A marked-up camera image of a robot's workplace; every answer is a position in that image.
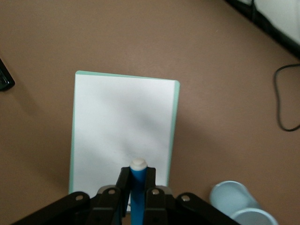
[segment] cord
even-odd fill
[[[275,89],[275,95],[276,95],[276,100],[277,100],[277,123],[279,125],[279,127],[284,130],[284,131],[287,131],[287,132],[292,132],[292,131],[295,131],[295,130],[298,130],[300,128],[300,124],[292,129],[287,129],[283,126],[282,122],[281,122],[281,118],[280,118],[280,96],[279,96],[279,91],[278,91],[278,86],[277,86],[277,77],[278,77],[278,73],[285,69],[285,68],[292,68],[292,67],[300,67],[300,64],[291,64],[291,65],[286,65],[286,66],[283,66],[281,68],[279,68],[278,70],[276,70],[275,74],[274,74],[274,79],[273,79],[273,82],[274,82],[274,89]]]

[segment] brown tabletop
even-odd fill
[[[68,194],[77,70],[180,81],[174,195],[208,201],[236,180],[280,224],[300,221],[300,131],[279,129],[272,86],[299,61],[224,1],[1,0],[0,58],[16,83],[0,93],[0,224]],[[300,79],[285,77],[293,127]]]

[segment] screw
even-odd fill
[[[110,195],[113,195],[114,193],[116,193],[116,191],[115,191],[114,189],[110,189],[110,190],[108,191],[108,193],[109,193]]]
[[[181,196],[181,199],[182,199],[184,202],[188,202],[189,200],[191,200],[187,195]]]
[[[152,190],[152,194],[154,194],[154,195],[158,195],[158,194],[159,194],[159,190],[157,190],[157,189],[153,189],[153,190]]]
[[[78,195],[78,196],[76,196],[76,201],[80,201],[80,200],[82,200],[83,199],[83,195]]]

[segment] black device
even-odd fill
[[[156,169],[147,167],[144,225],[238,225],[192,193],[174,198],[171,189],[156,186]],[[121,168],[116,185],[101,187],[95,197],[74,192],[13,225],[121,225],[126,216],[131,171]]]
[[[12,88],[15,81],[9,74],[2,60],[0,59],[0,91],[5,91]]]

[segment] blue marker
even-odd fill
[[[147,163],[143,158],[136,158],[130,163],[131,192],[130,192],[130,207],[131,207],[131,225],[143,225],[145,195],[144,187],[147,172]]]

